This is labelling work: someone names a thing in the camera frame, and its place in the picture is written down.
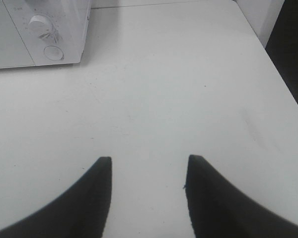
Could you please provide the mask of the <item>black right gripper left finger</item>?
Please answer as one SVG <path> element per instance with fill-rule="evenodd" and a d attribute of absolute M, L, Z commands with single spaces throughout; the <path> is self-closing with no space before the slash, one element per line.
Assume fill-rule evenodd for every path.
<path fill-rule="evenodd" d="M 100 157 L 62 195 L 0 230 L 0 238 L 100 238 L 112 195 L 112 159 Z"/>

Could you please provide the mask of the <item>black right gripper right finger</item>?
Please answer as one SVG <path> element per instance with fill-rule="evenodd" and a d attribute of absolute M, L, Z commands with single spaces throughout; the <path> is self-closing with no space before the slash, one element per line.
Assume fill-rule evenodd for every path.
<path fill-rule="evenodd" d="M 202 156 L 189 156 L 184 189 L 197 238 L 298 238 L 297 225 L 242 193 Z"/>

